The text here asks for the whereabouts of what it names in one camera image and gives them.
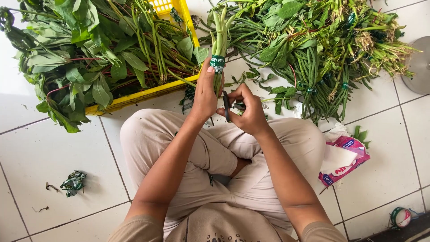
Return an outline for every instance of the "beige t-shirt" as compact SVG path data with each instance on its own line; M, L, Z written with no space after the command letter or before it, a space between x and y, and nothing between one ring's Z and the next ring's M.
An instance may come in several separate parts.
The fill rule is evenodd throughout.
M331 224L306 226L303 242L346 242ZM124 221L108 242L162 242L163 226L153 217L138 215ZM261 214L227 203L208 203L182 221L166 242L296 242L277 231Z

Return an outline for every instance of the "white tile floor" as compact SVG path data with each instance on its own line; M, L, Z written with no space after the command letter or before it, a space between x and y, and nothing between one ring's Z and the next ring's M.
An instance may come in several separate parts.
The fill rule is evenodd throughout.
M396 11L405 28L404 42L430 35L430 0L374 2L374 8ZM0 5L17 7L15 0ZM188 0L191 14L206 18L207 0ZM17 27L25 25L16 21ZM33 87L18 74L17 61L8 40L0 33L0 241L1 242L86 242L106 241L124 218L135 190L127 175L119 142L122 123L135 111L157 108L181 112L183 92L129 106L113 115L89 117L93 122L77 134L66 133L35 109ZM226 82L240 76L247 66L236 57L225 68ZM263 76L270 73L261 69ZM264 97L266 91L250 83ZM281 78L267 82L287 85ZM372 81L373 92L356 90L348 103L345 124L349 131L361 125L369 131L372 158L329 188L319 199L330 220L348 239L365 238L386 229L388 214L397 206L416 212L430 210L430 96L411 92L400 78L387 75ZM264 110L271 119L292 117L282 110L274 114L274 103ZM214 115L214 123L224 122ZM334 123L321 122L322 131ZM88 174L84 193L66 198L64 192L45 189L46 182L59 186L73 170ZM37 213L34 209L49 206Z

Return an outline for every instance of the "black scissors handle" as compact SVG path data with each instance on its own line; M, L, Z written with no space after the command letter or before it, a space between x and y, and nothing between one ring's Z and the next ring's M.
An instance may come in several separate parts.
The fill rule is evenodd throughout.
M230 100L227 96L227 92L224 91L223 93L223 97L222 99L224 100L224 115L225 115L225 119L227 120L227 122L230 122L230 114L228 113L228 111L231 108L231 104L230 104Z

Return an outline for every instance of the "scissors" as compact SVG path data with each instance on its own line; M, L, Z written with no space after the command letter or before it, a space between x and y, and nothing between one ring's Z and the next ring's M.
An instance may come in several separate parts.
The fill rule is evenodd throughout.
M231 108L231 104L230 104L230 99L227 96L227 92L224 90L224 84L221 82L221 86L222 86L222 99L224 100L224 116L225 119L227 120L227 122L230 122L230 114L228 113L228 111Z

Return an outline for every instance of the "hand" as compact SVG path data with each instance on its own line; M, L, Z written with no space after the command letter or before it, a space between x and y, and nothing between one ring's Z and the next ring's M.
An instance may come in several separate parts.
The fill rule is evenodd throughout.
M256 137L260 134L271 130L264 116L263 107L261 106L260 97L253 95L249 87L242 83L234 92L228 94L230 103L243 102L246 110L239 116L229 111L230 120L241 130ZM216 111L219 115L224 116L224 109L219 108Z
M191 115L203 125L216 111L218 100L214 92L215 70L209 66L211 58L206 58L202 71L197 80L196 93L194 94L194 104L191 108Z

